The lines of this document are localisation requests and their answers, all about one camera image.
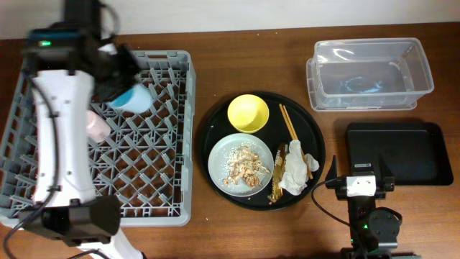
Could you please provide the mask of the yellow bowl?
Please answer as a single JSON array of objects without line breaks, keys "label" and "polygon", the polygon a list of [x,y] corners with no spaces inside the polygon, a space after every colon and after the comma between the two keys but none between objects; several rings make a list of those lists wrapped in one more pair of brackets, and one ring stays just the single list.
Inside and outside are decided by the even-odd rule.
[{"label": "yellow bowl", "polygon": [[262,129],[270,118],[267,103],[254,94],[234,98],[227,109],[230,124],[239,132],[253,134]]}]

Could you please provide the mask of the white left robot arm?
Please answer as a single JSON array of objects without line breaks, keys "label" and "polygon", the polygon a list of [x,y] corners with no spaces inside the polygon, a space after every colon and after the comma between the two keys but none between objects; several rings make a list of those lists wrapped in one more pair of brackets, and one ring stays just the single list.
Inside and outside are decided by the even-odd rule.
[{"label": "white left robot arm", "polygon": [[38,182],[18,230],[60,240],[83,255],[141,258],[121,230],[120,203],[97,196],[88,165],[87,109],[139,86],[141,66],[101,32],[100,1],[66,1],[63,19],[30,32],[24,80],[37,115]]}]

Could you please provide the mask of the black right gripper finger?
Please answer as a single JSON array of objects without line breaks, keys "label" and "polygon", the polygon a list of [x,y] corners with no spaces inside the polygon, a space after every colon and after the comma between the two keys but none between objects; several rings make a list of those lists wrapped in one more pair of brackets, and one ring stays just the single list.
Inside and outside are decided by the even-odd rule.
[{"label": "black right gripper finger", "polygon": [[332,158],[331,162],[331,167],[328,170],[328,173],[326,174],[325,182],[326,183],[333,183],[336,181],[338,178],[338,173],[337,173],[337,160],[336,156],[334,155]]},{"label": "black right gripper finger", "polygon": [[384,182],[393,182],[395,177],[381,155],[379,155],[378,165],[381,179]]}]

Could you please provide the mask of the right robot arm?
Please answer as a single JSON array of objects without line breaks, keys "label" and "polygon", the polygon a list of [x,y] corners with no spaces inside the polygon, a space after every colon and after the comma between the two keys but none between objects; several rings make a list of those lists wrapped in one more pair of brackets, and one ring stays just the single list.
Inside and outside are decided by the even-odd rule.
[{"label": "right robot arm", "polygon": [[395,177],[391,172],[379,177],[370,163],[358,163],[351,167],[349,176],[337,176],[336,161],[329,169],[327,188],[335,191],[339,201],[348,206],[347,222],[350,229],[351,247],[342,248],[342,258],[420,258],[415,253],[394,253],[398,246],[397,236],[403,223],[399,212],[378,207],[376,200],[385,199],[395,190]]}]

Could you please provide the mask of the food scraps and rice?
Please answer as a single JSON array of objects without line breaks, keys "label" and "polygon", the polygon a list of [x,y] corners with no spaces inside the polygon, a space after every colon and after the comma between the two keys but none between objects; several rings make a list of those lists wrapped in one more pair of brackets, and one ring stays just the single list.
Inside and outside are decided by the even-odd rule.
[{"label": "food scraps and rice", "polygon": [[271,173],[260,156],[249,145],[240,145],[227,155],[228,176],[222,180],[225,186],[238,185],[240,181],[248,187],[262,185],[262,179]]}]

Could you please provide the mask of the white napkin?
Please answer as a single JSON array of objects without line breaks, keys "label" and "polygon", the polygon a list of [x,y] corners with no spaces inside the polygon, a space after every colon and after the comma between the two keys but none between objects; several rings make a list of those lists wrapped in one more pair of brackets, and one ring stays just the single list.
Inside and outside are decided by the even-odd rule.
[{"label": "white napkin", "polygon": [[292,140],[285,156],[285,172],[278,186],[293,196],[299,196],[307,187],[308,170],[315,172],[319,169],[319,162],[307,153],[302,155],[299,140]]}]

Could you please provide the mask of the grey plate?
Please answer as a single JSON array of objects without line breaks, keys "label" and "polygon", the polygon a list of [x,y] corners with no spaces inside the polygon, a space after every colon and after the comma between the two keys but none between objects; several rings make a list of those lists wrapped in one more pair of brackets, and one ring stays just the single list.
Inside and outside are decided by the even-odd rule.
[{"label": "grey plate", "polygon": [[217,189],[235,197],[258,194],[271,182],[275,167],[268,146],[243,133],[219,140],[211,149],[207,166]]}]

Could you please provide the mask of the gold foil wrapper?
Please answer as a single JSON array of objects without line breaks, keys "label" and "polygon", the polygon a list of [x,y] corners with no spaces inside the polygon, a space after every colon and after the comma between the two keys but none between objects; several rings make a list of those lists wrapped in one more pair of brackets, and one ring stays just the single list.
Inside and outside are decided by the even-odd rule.
[{"label": "gold foil wrapper", "polygon": [[275,167],[272,174],[272,193],[267,197],[270,202],[269,205],[276,203],[283,195],[283,190],[279,186],[279,183],[282,180],[285,165],[285,155],[288,149],[288,145],[281,143],[277,149],[275,156]]}]

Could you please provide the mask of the light blue cup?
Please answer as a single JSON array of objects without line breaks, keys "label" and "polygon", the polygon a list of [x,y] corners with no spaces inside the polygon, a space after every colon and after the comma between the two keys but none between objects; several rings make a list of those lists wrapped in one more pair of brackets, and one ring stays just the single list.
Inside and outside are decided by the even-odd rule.
[{"label": "light blue cup", "polygon": [[147,111],[152,102],[153,98],[150,91],[138,83],[113,101],[110,101],[108,105],[112,109],[140,114]]}]

